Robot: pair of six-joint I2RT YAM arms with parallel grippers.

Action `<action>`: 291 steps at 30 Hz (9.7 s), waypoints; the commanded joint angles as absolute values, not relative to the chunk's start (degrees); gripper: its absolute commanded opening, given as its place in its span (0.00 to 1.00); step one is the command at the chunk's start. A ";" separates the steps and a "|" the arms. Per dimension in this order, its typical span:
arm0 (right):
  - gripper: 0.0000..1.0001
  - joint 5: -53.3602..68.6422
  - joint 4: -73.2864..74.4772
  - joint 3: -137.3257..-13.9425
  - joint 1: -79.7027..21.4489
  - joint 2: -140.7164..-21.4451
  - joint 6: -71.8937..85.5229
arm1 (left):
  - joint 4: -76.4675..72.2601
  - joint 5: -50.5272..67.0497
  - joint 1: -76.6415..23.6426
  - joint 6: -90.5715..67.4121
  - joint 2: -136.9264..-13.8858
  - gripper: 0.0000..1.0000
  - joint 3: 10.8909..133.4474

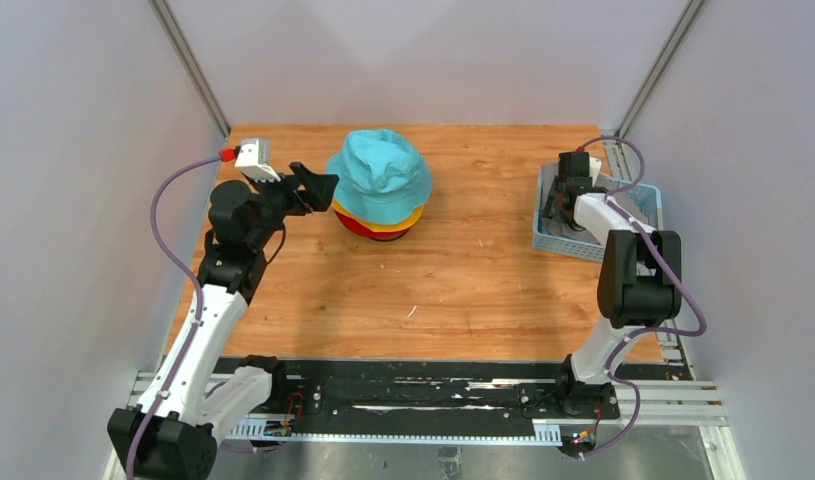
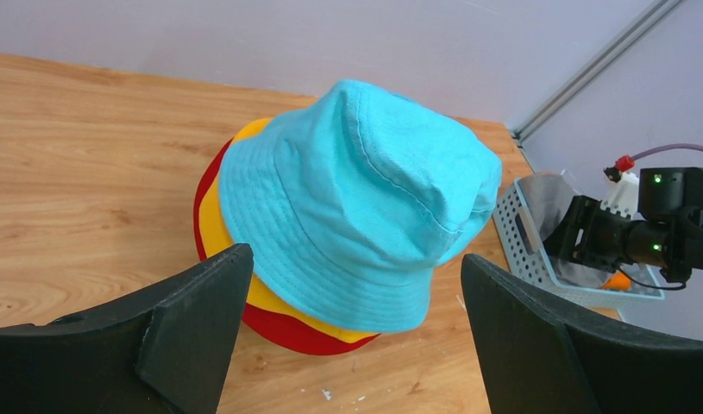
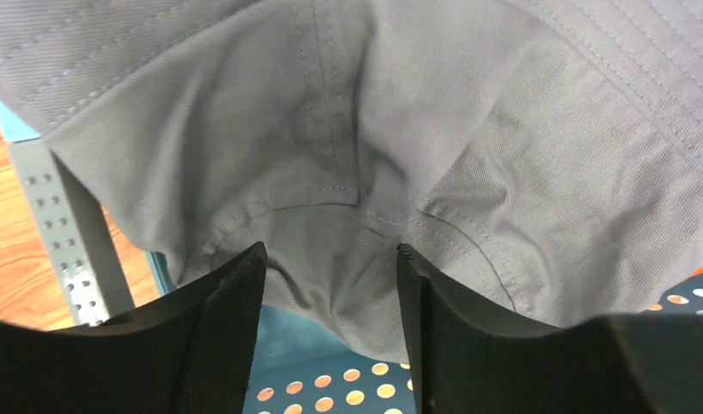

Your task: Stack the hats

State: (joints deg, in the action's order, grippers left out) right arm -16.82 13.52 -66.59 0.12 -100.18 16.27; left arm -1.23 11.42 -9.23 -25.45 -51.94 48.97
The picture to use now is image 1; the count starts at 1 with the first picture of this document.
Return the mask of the red bucket hat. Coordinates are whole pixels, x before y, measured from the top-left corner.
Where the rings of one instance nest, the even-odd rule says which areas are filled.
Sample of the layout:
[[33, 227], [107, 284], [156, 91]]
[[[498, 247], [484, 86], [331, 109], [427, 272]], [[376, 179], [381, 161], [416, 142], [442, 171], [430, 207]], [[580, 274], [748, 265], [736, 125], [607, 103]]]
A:
[[338, 221], [342, 224], [342, 226], [349, 232], [357, 236], [378, 242], [389, 242], [398, 240], [405, 236], [410, 230], [410, 227], [408, 227], [403, 230], [392, 232], [374, 231], [362, 225], [358, 220], [354, 219], [353, 217], [342, 214], [338, 211], [335, 211], [335, 216], [338, 219]]

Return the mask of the light blue bucket hat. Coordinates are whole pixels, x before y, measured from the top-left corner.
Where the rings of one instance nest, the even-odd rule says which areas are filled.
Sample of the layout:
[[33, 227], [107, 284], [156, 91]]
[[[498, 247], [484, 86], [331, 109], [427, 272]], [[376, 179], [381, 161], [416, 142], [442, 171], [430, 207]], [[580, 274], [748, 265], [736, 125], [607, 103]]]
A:
[[407, 220], [427, 203], [433, 188], [424, 157], [391, 129], [349, 132], [325, 172], [339, 178], [334, 201], [356, 218], [378, 225]]

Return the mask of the yellow bucket hat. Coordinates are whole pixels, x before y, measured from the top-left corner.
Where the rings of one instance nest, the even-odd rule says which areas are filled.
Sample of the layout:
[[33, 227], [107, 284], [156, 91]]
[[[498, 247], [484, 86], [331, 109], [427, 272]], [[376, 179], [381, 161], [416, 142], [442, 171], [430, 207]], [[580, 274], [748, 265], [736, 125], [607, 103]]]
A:
[[332, 207], [333, 207], [333, 209], [335, 210], [336, 213], [338, 213], [338, 214], [340, 214], [340, 215], [342, 215], [342, 216], [344, 216], [346, 218], [349, 218], [349, 219], [353, 220], [355, 223], [358, 223], [359, 225], [362, 225], [367, 230], [373, 231], [373, 232], [380, 232], [380, 233], [382, 233], [382, 232], [391, 233], [391, 232], [398, 232], [398, 231], [402, 231], [402, 230], [407, 230], [407, 229], [413, 227], [419, 221], [422, 214], [424, 213], [424, 206], [421, 205], [421, 206], [415, 208], [406, 219], [404, 219], [404, 220], [402, 220], [402, 221], [400, 221], [398, 223], [395, 223], [395, 224], [379, 224], [379, 223], [373, 223], [373, 222], [363, 220], [363, 219], [351, 214], [348, 210], [346, 210], [344, 207], [342, 207], [336, 201], [333, 202]]

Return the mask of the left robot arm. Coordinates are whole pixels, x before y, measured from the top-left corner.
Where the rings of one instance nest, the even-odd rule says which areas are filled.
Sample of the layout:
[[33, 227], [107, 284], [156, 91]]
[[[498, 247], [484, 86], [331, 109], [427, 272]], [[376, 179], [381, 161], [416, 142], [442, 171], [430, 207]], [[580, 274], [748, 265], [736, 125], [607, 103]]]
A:
[[208, 391], [221, 352], [252, 303], [273, 258], [265, 252], [289, 216], [325, 212], [339, 182], [300, 162], [290, 174], [242, 171], [209, 198], [204, 257], [192, 271], [168, 258], [193, 285], [187, 316], [152, 382], [132, 407], [117, 408], [107, 432], [128, 479], [205, 479], [226, 436], [255, 407], [281, 411], [289, 400], [285, 366], [253, 355]]

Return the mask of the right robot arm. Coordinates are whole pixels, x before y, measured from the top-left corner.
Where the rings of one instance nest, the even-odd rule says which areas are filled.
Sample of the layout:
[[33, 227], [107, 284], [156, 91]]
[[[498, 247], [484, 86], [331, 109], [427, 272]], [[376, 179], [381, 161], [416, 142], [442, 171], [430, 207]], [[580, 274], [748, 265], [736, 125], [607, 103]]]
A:
[[563, 362], [554, 400], [578, 417], [607, 398], [616, 366], [638, 338], [674, 318], [682, 300], [674, 281], [681, 240], [660, 231], [598, 185], [601, 162], [584, 151], [562, 152], [543, 215], [590, 234], [603, 248], [596, 299], [600, 317], [584, 344]]

